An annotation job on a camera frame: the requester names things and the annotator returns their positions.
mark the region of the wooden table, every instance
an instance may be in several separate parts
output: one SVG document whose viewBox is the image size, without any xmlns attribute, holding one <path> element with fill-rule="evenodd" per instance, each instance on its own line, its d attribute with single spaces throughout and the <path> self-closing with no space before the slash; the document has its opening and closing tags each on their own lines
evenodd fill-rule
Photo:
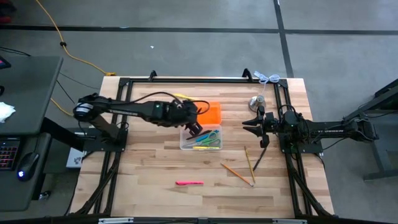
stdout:
<svg viewBox="0 0 398 224">
<path fill-rule="evenodd" d="M 120 77 L 104 77 L 100 95 L 116 97 Z M 288 79 L 292 105 L 311 119 L 303 79 Z M 155 91 L 182 93 L 207 101 L 219 101 L 222 110 L 223 149 L 220 151 L 183 151 L 180 130 L 162 128 L 140 118 L 129 117 L 129 137 L 122 154 L 116 184 L 114 217 L 237 217 L 292 218 L 292 199 L 284 155 L 273 134 L 263 160 L 255 171 L 256 184 L 250 187 L 220 165 L 227 164 L 251 181 L 244 152 L 254 164 L 262 149 L 260 138 L 245 131 L 242 121 L 255 117 L 248 100 L 261 93 L 258 84 L 236 83 L 135 83 L 132 99 Z M 149 100 L 171 101 L 155 95 Z M 266 111 L 276 114 L 274 88 L 266 88 Z M 110 114 L 103 115 L 109 122 Z M 81 208 L 98 186 L 104 153 L 86 158 L 80 171 L 71 212 Z M 319 158 L 303 154 L 307 184 L 324 208 L 333 213 L 325 171 Z M 202 180 L 203 186 L 177 186 L 176 180 Z M 302 194 L 298 192 L 304 211 Z"/>
</svg>

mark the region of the concrete floor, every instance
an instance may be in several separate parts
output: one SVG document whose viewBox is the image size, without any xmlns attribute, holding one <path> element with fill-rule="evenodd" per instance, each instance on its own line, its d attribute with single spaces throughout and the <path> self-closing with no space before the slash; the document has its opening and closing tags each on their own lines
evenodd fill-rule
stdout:
<svg viewBox="0 0 398 224">
<path fill-rule="evenodd" d="M 211 27 L 277 29 L 272 0 L 42 0 L 60 26 Z M 280 0 L 286 29 L 397 30 L 394 0 Z M 14 23 L 50 25 L 33 0 L 14 1 Z M 62 32 L 69 51 L 118 75 L 238 77 L 244 68 L 286 77 L 279 34 L 178 32 Z M 0 45 L 32 55 L 64 57 L 62 72 L 100 87 L 103 75 L 68 58 L 56 32 L 0 30 Z M 294 77 L 304 78 L 315 121 L 341 119 L 398 75 L 396 35 L 287 35 Z M 92 89 L 63 76 L 71 97 Z M 68 110 L 72 103 L 57 86 L 53 97 Z M 65 127 L 76 121 L 50 104 L 47 116 Z M 324 146 L 334 140 L 323 141 Z M 344 140 L 325 152 L 326 175 L 335 213 L 345 218 L 397 222 L 398 178 L 363 182 L 377 171 L 370 146 Z M 0 220 L 63 215 L 76 173 L 47 184 L 54 195 L 28 211 L 0 213 Z"/>
</svg>

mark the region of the pink marker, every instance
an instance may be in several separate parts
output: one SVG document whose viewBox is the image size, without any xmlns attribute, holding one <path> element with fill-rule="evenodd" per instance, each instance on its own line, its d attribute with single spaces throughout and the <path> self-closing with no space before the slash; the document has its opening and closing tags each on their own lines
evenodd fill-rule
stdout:
<svg viewBox="0 0 398 224">
<path fill-rule="evenodd" d="M 187 184 L 204 184 L 203 181 L 176 181 L 177 185 L 187 185 Z"/>
</svg>

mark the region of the keyboard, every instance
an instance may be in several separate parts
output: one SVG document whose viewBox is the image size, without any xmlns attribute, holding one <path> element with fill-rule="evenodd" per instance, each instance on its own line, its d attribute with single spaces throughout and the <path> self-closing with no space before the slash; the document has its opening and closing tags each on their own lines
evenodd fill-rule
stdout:
<svg viewBox="0 0 398 224">
<path fill-rule="evenodd" d="M 14 170 L 21 140 L 0 138 L 0 171 Z"/>
</svg>

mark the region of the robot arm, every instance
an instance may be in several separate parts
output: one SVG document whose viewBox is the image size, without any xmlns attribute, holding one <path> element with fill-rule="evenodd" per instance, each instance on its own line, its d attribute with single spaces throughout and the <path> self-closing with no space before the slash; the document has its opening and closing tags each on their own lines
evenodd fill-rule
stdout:
<svg viewBox="0 0 398 224">
<path fill-rule="evenodd" d="M 374 126 L 367 118 L 353 118 L 349 121 L 313 122 L 304 119 L 301 113 L 288 110 L 278 121 L 274 114 L 265 113 L 264 107 L 257 109 L 257 117 L 242 124 L 255 126 L 243 127 L 257 137 L 262 137 L 261 147 L 269 144 L 266 133 L 279 133 L 282 143 L 290 152 L 322 152 L 319 141 L 323 138 L 351 138 L 355 141 L 373 142 L 378 139 Z"/>
<path fill-rule="evenodd" d="M 113 113 L 137 116 L 144 121 L 163 127 L 184 126 L 191 135 L 199 134 L 202 127 L 197 123 L 197 107 L 192 101 L 172 102 L 147 101 L 145 103 L 125 102 L 105 98 L 94 93 L 80 98 L 73 109 L 74 117 L 78 121 L 89 122 L 110 138 L 117 139 L 119 128 L 106 122 L 100 114 Z"/>
</svg>

